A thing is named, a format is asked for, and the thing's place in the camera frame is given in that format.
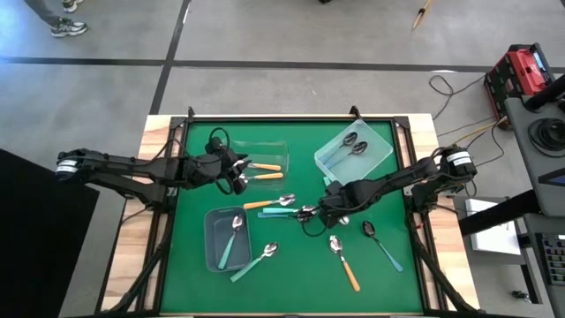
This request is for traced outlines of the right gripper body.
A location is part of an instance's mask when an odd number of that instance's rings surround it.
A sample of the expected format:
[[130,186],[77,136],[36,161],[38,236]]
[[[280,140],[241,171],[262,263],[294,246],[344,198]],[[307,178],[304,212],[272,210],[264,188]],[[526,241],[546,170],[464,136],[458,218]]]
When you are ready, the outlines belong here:
[[366,210],[369,207],[369,181],[357,180],[340,186],[335,181],[318,200],[320,220],[333,228],[344,216]]

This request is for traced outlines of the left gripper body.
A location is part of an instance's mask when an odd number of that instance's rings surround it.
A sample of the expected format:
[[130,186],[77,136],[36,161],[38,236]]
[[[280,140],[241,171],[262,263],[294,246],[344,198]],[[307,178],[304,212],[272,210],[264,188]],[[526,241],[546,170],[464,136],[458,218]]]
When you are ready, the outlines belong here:
[[183,165],[183,188],[195,189],[208,184],[216,184],[224,194],[241,194],[246,190],[246,182],[232,185],[228,172],[239,170],[243,178],[246,161],[231,163],[229,155],[237,154],[219,137],[211,137],[205,146],[206,153],[199,156],[188,156]]

